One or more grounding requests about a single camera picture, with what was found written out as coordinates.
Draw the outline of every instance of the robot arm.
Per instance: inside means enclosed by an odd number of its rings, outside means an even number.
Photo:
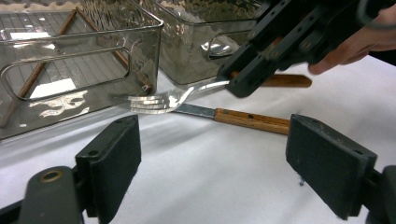
[[[237,97],[247,97],[272,76],[296,63],[317,63],[363,21],[394,0],[265,0],[248,42],[219,69],[218,78]]]

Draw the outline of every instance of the transparent container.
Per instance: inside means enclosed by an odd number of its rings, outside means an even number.
[[[140,0],[163,20],[160,68],[177,85],[215,77],[247,41],[259,3],[252,0]]]
[[[0,139],[156,91],[163,22],[136,3],[0,4]]]

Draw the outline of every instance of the human hand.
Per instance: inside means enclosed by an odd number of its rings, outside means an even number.
[[[381,24],[396,23],[396,4],[378,13],[375,21]],[[396,29],[378,30],[363,27],[357,33],[327,54],[319,63],[310,64],[309,71],[318,75],[338,64],[354,63],[369,54],[370,51],[396,49]]]

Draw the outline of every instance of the white table surface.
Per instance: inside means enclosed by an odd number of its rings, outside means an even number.
[[[288,73],[308,74],[306,65]],[[190,103],[288,119],[319,119],[396,164],[396,67],[377,59],[312,77],[308,89],[260,88],[245,99],[227,91]],[[159,89],[169,83],[160,75]],[[0,207],[23,198],[29,178],[74,156],[112,120],[114,107],[0,143]],[[287,137],[176,113],[139,115],[142,162],[112,223],[345,223],[287,164]],[[364,223],[367,210],[347,223]],[[97,223],[86,218],[86,223]]]

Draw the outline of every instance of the wooden handle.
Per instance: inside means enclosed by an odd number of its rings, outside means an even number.
[[[312,80],[304,75],[275,74],[262,83],[262,87],[298,87],[308,88]]]
[[[271,133],[289,134],[290,121],[288,119],[278,119],[217,108],[215,110],[214,120]]]

